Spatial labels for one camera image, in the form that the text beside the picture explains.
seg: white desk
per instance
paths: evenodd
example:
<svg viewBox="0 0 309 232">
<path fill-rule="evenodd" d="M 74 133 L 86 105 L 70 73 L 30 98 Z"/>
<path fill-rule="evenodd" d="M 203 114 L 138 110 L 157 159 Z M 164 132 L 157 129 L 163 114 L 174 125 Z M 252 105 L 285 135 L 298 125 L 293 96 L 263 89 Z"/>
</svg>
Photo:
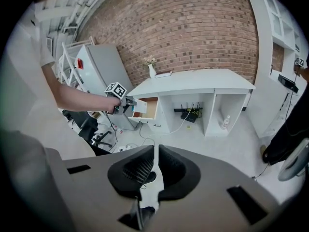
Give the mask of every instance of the white desk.
<svg viewBox="0 0 309 232">
<path fill-rule="evenodd" d="M 227 136 L 251 89 L 255 89 L 254 85 L 228 69 L 176 72 L 168 77 L 148 78 L 128 94 L 147 102 L 147 113 L 134 113 L 130 119 L 148 122 L 153 131 L 171 132 L 173 101 L 183 99 L 187 102 L 190 95 L 195 95 L 195 101 L 203 104 L 205 136 Z M 222 130 L 220 125 L 227 115 L 230 115 L 230 123 Z"/>
</svg>

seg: black slot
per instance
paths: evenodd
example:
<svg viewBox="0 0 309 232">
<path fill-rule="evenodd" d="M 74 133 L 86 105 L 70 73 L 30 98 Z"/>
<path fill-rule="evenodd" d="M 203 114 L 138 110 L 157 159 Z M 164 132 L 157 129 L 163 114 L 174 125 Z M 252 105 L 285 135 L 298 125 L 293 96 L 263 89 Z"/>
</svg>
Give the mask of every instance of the black slot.
<svg viewBox="0 0 309 232">
<path fill-rule="evenodd" d="M 91 169 L 88 165 L 81 165 L 73 168 L 67 168 L 69 174 L 76 174 L 85 170 Z"/>
<path fill-rule="evenodd" d="M 240 186 L 227 189 L 251 225 L 266 217 L 267 212 Z"/>
</svg>

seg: person's arm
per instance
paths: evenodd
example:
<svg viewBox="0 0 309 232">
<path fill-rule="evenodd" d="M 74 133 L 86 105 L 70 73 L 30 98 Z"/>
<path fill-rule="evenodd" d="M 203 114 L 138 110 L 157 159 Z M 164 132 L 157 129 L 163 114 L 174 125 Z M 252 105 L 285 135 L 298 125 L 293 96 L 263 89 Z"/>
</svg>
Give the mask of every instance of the person's arm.
<svg viewBox="0 0 309 232">
<path fill-rule="evenodd" d="M 114 107 L 120 104 L 118 98 L 89 94 L 59 83 L 52 70 L 53 64 L 44 65 L 42 70 L 59 108 L 75 112 L 108 111 L 112 113 Z"/>
<path fill-rule="evenodd" d="M 294 72 L 296 75 L 301 75 L 307 82 L 309 82 L 309 68 L 301 68 L 298 65 L 294 65 Z"/>
</svg>

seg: hand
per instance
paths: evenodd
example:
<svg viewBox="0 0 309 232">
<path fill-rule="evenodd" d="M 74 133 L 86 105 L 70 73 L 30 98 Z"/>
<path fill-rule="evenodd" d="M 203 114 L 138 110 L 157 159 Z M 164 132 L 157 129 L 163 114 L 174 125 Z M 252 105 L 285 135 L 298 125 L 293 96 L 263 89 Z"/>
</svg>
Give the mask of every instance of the hand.
<svg viewBox="0 0 309 232">
<path fill-rule="evenodd" d="M 114 107 L 115 106 L 119 106 L 121 104 L 120 99 L 116 98 L 116 97 L 106 97 L 107 98 L 107 102 L 106 102 L 106 106 L 107 109 L 106 111 L 109 112 L 110 114 L 112 114 L 114 112 Z"/>
<path fill-rule="evenodd" d="M 294 73 L 296 74 L 296 75 L 298 75 L 299 76 L 299 72 L 300 72 L 300 66 L 299 65 L 294 65 Z"/>
</svg>

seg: brick wall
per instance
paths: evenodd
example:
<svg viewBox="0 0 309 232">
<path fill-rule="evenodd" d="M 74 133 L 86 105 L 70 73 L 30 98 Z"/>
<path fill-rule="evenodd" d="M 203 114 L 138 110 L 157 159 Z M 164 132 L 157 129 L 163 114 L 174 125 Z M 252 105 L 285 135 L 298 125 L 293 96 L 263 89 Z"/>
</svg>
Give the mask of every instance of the brick wall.
<svg viewBox="0 0 309 232">
<path fill-rule="evenodd" d="M 276 43 L 272 44 L 272 69 L 282 71 L 284 58 L 284 48 Z"/>
<path fill-rule="evenodd" d="M 117 45 L 133 85 L 157 71 L 229 68 L 254 82 L 258 38 L 249 0 L 106 0 L 79 40 Z"/>
</svg>

